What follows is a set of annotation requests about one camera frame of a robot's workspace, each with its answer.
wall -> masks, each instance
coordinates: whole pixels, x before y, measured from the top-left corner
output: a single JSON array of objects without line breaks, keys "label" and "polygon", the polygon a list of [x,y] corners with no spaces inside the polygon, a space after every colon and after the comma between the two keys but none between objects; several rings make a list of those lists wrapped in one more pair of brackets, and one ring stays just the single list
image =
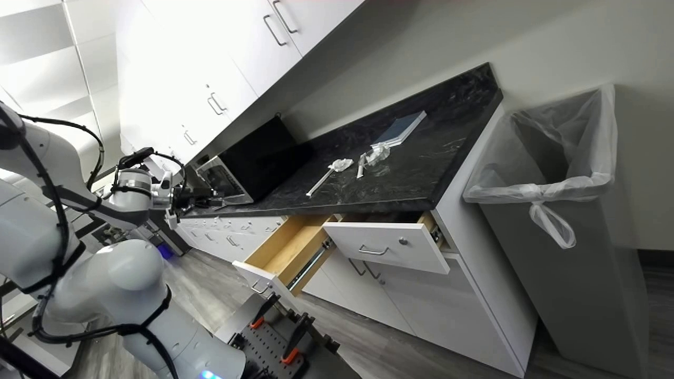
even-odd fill
[{"label": "wall", "polygon": [[674,251],[671,14],[670,0],[368,0],[255,112],[316,136],[483,61],[510,100],[614,82],[638,246]]}]

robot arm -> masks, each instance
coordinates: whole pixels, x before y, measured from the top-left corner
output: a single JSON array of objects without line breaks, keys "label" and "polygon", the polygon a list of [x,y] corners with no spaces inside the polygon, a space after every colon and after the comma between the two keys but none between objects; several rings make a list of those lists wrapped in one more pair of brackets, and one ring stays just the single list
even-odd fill
[{"label": "robot arm", "polygon": [[[65,204],[93,207],[100,218],[119,220],[115,225],[137,225],[146,218],[149,194],[121,191],[109,202],[98,199],[79,178],[79,160],[67,141],[22,122],[0,102],[0,166],[41,183],[43,170],[37,173],[34,161],[16,151],[21,142],[29,142],[34,156],[43,161]],[[149,183],[147,173],[125,170],[118,185],[149,191],[142,183]],[[215,339],[176,301],[171,301],[161,282],[161,259],[152,244],[127,240],[88,254],[74,233],[62,237],[62,226],[56,225],[55,212],[0,180],[5,244],[0,273],[28,294],[43,299],[35,317],[43,313],[82,321],[108,315],[114,323],[108,331],[119,332],[125,346],[160,377],[237,379],[245,374],[245,353]],[[49,335],[43,339],[67,340],[67,337]]]}]

black granite countertop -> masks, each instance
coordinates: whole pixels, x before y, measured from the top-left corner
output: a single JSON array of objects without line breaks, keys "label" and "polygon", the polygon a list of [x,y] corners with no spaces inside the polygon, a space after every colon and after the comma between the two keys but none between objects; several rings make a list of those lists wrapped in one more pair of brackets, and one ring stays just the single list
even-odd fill
[{"label": "black granite countertop", "polygon": [[[326,132],[311,142],[314,156],[256,204],[192,211],[190,216],[252,216],[311,212],[423,212],[431,211],[458,170],[474,141],[503,98],[485,62],[370,115]],[[423,112],[428,118],[390,158],[365,169],[357,158],[396,118]],[[337,158],[352,158],[308,197],[306,191]]]}]

trash can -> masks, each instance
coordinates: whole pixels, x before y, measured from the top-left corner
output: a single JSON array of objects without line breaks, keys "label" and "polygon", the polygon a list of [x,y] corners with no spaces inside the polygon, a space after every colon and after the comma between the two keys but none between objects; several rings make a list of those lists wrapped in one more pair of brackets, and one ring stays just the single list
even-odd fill
[{"label": "trash can", "polygon": [[614,87],[503,115],[468,178],[558,351],[648,377],[648,305],[617,175]]}]

open drawer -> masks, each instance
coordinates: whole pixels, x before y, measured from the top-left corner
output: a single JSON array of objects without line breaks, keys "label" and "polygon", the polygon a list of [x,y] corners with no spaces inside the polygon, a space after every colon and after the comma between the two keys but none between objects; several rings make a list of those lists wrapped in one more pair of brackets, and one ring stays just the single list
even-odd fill
[{"label": "open drawer", "polygon": [[428,212],[390,218],[356,214],[326,220],[325,231],[350,259],[449,273],[439,242],[433,237],[436,223]]},{"label": "open drawer", "polygon": [[255,292],[299,294],[328,259],[328,216],[288,216],[247,260],[234,260]]}]

